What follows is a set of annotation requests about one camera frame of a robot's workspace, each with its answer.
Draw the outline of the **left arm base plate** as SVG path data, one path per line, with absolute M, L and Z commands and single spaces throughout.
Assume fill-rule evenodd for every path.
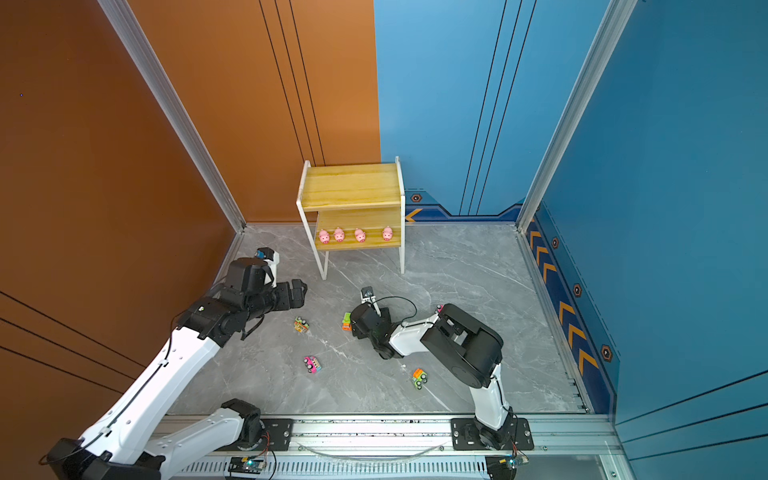
M 294 420 L 291 418 L 266 418 L 262 419 L 263 428 L 258 441 L 251 446 L 243 446 L 237 442 L 225 445 L 216 450 L 216 452 L 262 452 L 267 449 L 275 452 L 286 452 L 289 450 Z

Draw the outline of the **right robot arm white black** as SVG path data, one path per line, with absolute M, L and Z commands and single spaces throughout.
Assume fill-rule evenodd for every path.
M 389 310 L 374 302 L 350 314 L 353 336 L 370 341 L 384 360 L 430 353 L 470 389 L 474 425 L 482 444 L 515 450 L 514 413 L 502 386 L 501 336 L 454 304 L 445 304 L 424 320 L 394 324 Z

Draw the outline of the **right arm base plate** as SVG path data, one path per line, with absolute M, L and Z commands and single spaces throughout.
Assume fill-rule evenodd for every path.
M 475 418 L 450 420 L 453 448 L 457 451 L 533 451 L 535 444 L 529 422 L 509 415 L 499 429 L 491 429 Z

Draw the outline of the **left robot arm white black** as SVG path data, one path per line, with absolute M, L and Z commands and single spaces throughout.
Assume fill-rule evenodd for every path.
M 151 436 L 190 381 L 252 319 L 303 307 L 300 279 L 277 280 L 279 255 L 261 248 L 229 264 L 222 282 L 171 322 L 168 340 L 120 399 L 77 439 L 62 438 L 38 461 L 59 479 L 169 479 L 209 453 L 264 448 L 261 411 L 239 399 L 156 442 Z

